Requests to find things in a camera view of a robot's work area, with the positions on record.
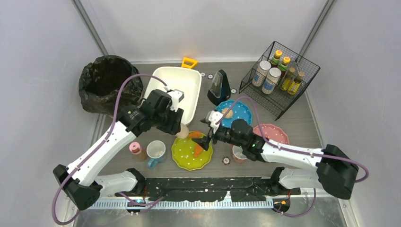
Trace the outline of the pink lid spice shaker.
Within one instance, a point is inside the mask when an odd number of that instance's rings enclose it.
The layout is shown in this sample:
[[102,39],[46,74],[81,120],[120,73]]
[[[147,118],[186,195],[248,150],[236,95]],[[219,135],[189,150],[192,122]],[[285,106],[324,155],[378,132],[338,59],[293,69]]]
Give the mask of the pink lid spice shaker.
[[129,145],[129,150],[134,155],[134,157],[139,161],[144,161],[148,157],[146,151],[138,142],[132,142]]

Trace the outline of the yellow lid spice shaker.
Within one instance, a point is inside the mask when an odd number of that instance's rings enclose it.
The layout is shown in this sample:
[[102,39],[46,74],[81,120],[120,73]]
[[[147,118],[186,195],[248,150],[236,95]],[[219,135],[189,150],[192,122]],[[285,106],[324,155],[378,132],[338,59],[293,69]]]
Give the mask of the yellow lid spice shaker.
[[180,138],[180,139],[185,139],[187,138],[189,135],[189,129],[188,127],[181,123],[180,124],[180,131],[175,135],[176,137]]

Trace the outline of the green polka dot plate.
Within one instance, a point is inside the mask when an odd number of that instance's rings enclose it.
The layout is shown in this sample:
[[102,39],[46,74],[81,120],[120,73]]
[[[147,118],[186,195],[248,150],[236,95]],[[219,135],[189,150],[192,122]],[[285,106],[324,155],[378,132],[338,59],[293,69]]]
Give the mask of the green polka dot plate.
[[188,171],[202,169],[211,160],[213,148],[210,147],[207,151],[203,151],[197,158],[193,157],[195,146],[197,144],[192,139],[176,138],[171,147],[172,158],[178,167]]

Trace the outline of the yellow label oil bottle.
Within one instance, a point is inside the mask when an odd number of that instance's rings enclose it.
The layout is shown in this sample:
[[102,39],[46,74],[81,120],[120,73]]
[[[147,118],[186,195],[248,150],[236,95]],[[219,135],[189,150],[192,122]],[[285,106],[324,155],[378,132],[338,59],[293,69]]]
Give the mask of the yellow label oil bottle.
[[305,76],[305,73],[303,71],[298,72],[298,75],[295,76],[294,80],[292,81],[291,85],[289,86],[287,92],[290,95],[295,95],[303,81],[303,77]]

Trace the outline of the grain jar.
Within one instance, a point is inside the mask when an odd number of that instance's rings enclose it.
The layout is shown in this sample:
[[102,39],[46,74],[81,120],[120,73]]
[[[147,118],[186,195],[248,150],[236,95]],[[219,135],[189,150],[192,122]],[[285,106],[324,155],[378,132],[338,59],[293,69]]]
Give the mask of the grain jar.
[[279,70],[278,68],[271,68],[268,71],[268,74],[262,85],[262,92],[265,94],[271,94],[275,86],[278,84],[280,77],[281,77],[281,70]]
[[260,61],[253,76],[252,84],[256,87],[260,87],[265,81],[270,68],[271,63],[269,61]]

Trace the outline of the yellow oil bottle brown cap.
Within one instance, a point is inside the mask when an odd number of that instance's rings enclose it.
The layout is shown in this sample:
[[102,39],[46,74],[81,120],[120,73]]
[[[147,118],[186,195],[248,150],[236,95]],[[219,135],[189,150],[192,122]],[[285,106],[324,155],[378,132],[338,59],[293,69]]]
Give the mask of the yellow oil bottle brown cap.
[[286,75],[284,76],[284,79],[280,86],[280,89],[282,91],[288,90],[288,88],[293,80],[293,77],[295,76],[295,73],[296,73],[296,68],[294,68],[294,67],[289,68],[289,70],[287,71]]

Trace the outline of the red sauce bottle yellow cap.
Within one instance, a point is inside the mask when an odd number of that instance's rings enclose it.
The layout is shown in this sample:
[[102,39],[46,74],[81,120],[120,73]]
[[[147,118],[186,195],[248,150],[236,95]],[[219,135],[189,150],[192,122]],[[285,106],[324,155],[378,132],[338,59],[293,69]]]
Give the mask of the red sauce bottle yellow cap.
[[285,76],[290,61],[291,61],[291,58],[288,56],[285,56],[283,58],[282,62],[278,65],[278,69],[281,72],[281,76],[280,76],[281,78]]

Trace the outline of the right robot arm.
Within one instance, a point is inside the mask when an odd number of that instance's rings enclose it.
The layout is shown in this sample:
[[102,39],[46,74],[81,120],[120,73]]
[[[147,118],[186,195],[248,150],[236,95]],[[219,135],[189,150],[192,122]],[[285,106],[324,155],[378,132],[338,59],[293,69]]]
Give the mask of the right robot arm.
[[249,160],[293,166],[293,169],[277,168],[273,172],[272,178],[281,188],[323,189],[334,197],[350,199],[359,168],[337,146],[302,148],[279,143],[255,134],[243,119],[235,120],[230,128],[206,119],[202,122],[209,125],[208,134],[192,141],[204,150],[217,141],[241,147]]

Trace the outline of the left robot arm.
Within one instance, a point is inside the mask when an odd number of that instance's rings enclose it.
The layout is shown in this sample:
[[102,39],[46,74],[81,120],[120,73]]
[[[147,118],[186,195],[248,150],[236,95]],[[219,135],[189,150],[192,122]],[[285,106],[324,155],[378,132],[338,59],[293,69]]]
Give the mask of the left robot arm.
[[179,133],[183,109],[178,104],[183,99],[184,93],[177,89],[152,90],[140,107],[124,107],[101,139],[81,157],[68,166],[54,168],[53,174],[62,190],[78,210],[88,209],[100,197],[144,191],[146,179],[135,168],[113,175],[99,176],[99,173],[122,148],[152,127],[171,135]]

